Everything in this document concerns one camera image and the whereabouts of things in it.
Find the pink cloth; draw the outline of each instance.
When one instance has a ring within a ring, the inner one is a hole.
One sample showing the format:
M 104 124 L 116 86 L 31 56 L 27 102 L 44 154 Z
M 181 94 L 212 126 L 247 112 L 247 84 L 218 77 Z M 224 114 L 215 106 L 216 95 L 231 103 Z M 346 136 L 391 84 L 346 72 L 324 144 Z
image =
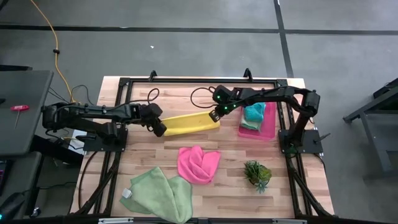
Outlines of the pink cloth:
M 220 152 L 204 153 L 199 146 L 182 147 L 178 152 L 178 173 L 192 184 L 209 184 L 220 161 Z

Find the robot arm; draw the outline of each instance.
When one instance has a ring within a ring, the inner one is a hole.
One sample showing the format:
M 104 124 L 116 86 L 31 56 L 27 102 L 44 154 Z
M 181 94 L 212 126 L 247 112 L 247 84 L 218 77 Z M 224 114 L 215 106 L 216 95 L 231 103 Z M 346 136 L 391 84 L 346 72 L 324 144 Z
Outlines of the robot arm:
M 294 97 L 296 94 L 303 95 L 301 104 Z M 291 125 L 289 133 L 286 135 L 286 142 L 299 147 L 302 146 L 305 125 L 318 112 L 320 96 L 315 90 L 310 91 L 292 86 L 282 86 L 271 90 L 253 90 L 252 88 L 229 90 L 225 86 L 219 85 L 213 93 L 213 100 L 218 103 L 209 114 L 214 122 L 240 106 L 250 106 L 258 102 L 286 102 L 300 113 L 297 122 Z
M 116 107 L 90 106 L 79 103 L 56 103 L 42 108 L 43 127 L 50 131 L 62 128 L 79 129 L 97 134 L 104 143 L 118 137 L 117 124 L 140 124 L 152 128 L 157 137 L 166 131 L 159 116 L 162 109 L 155 103 L 149 105 L 124 104 Z M 96 123 L 85 118 L 111 119 L 112 122 Z

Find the green towel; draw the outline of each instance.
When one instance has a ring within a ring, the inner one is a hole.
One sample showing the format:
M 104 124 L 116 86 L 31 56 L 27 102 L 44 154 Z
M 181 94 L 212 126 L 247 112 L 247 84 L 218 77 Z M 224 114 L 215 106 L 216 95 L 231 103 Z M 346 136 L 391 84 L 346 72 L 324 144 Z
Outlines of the green towel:
M 130 181 L 132 196 L 120 199 L 128 210 L 153 213 L 173 223 L 185 223 L 192 217 L 192 186 L 182 177 L 167 180 L 156 167 Z
M 244 118 L 244 115 L 242 114 L 241 118 L 241 126 L 246 128 L 246 129 L 251 129 L 251 130 L 261 130 L 261 124 L 262 122 L 253 122 L 253 121 L 247 121 Z

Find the green plant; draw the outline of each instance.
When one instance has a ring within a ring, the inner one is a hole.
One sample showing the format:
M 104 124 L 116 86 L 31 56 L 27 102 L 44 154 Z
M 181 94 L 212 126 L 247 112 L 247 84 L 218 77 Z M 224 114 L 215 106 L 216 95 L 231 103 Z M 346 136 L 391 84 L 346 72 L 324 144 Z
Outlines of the green plant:
M 271 170 L 261 165 L 258 161 L 247 161 L 244 163 L 244 175 L 261 194 L 266 190 L 267 184 L 272 177 Z

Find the yellow towel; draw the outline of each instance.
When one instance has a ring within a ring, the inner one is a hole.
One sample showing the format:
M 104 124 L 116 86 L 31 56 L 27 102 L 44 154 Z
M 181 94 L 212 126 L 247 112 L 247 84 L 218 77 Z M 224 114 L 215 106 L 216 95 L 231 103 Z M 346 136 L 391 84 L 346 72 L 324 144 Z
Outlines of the yellow towel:
M 204 131 L 213 128 L 218 128 L 220 122 L 216 123 L 210 118 L 209 112 L 201 112 L 195 114 L 188 114 L 176 116 L 173 118 L 162 119 L 167 130 L 164 136 L 173 136 L 176 134 L 193 133 L 197 131 Z

